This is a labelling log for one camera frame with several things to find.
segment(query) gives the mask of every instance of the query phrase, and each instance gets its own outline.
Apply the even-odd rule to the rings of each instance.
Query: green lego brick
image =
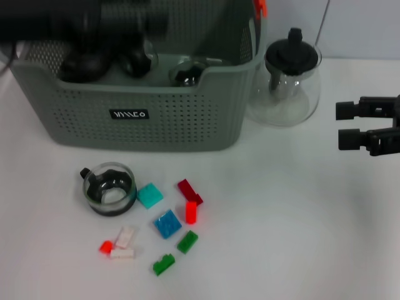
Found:
[[[153,264],[152,269],[159,276],[162,272],[168,269],[175,263],[175,257],[172,254],[166,254],[162,257],[162,260]]]
[[[177,245],[178,250],[182,253],[186,254],[192,248],[193,244],[198,240],[199,236],[193,231],[189,230],[189,232],[185,235],[182,241]]]

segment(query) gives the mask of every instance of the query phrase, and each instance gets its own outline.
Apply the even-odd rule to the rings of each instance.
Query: teapot lid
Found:
[[[272,43],[266,61],[289,76],[298,76],[314,69],[319,61],[315,48],[303,42],[301,29],[291,28],[287,39]]]

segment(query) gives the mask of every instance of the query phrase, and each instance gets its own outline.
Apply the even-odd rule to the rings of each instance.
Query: white wall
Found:
[[[328,0],[267,0],[268,41],[286,38],[291,27],[315,43]]]
[[[331,0],[318,46],[324,57],[400,59],[400,0]]]

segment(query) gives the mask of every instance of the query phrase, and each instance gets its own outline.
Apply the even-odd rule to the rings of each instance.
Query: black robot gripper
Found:
[[[361,97],[358,104],[336,103],[336,120],[390,118],[392,127],[361,132],[359,129],[339,130],[339,150],[360,150],[365,147],[371,156],[400,153],[400,96]]]

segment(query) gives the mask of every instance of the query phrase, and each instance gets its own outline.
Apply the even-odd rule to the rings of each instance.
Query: black cable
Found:
[[[17,42],[11,44],[11,54],[7,64],[0,70],[0,77],[3,76],[13,64],[14,59],[17,57]]]

